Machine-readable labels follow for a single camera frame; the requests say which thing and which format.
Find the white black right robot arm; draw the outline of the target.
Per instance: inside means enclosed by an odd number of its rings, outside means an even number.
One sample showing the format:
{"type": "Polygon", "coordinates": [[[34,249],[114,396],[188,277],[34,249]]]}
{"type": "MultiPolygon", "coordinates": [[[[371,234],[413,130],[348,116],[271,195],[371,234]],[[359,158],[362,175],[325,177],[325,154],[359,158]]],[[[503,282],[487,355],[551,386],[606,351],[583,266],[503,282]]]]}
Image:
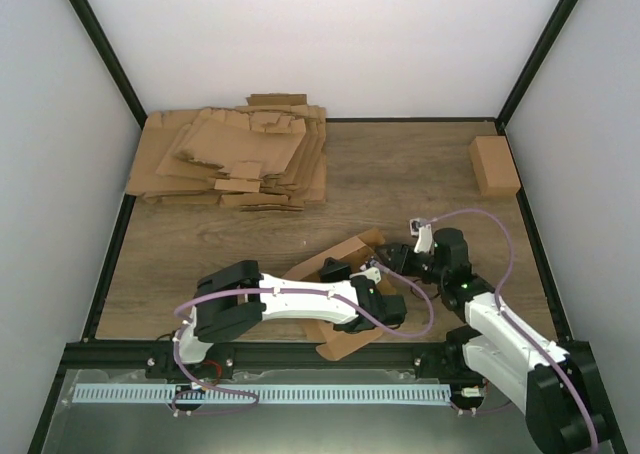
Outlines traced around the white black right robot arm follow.
{"type": "Polygon", "coordinates": [[[586,344],[546,339],[476,274],[463,233],[455,228],[412,227],[415,246],[389,243],[376,254],[390,271],[433,284],[464,325],[447,335],[447,370],[473,372],[501,391],[524,415],[543,453],[595,452],[611,439],[608,398],[586,344]]]}

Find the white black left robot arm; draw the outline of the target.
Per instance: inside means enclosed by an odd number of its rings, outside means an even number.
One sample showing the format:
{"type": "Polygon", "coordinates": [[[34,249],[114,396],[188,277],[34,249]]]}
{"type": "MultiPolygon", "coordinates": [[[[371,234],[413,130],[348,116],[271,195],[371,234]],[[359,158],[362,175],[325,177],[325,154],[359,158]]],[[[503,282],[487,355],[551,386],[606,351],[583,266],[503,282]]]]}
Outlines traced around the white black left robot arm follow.
{"type": "Polygon", "coordinates": [[[325,321],[346,334],[378,325],[396,328],[405,320],[405,301],[383,294],[381,280],[376,268],[356,272],[331,257],[321,265],[317,282],[278,278],[262,273],[255,260],[240,261],[197,282],[193,299],[178,310],[185,329],[169,365],[181,377],[194,377],[213,345],[233,341],[267,320],[325,321]]]}

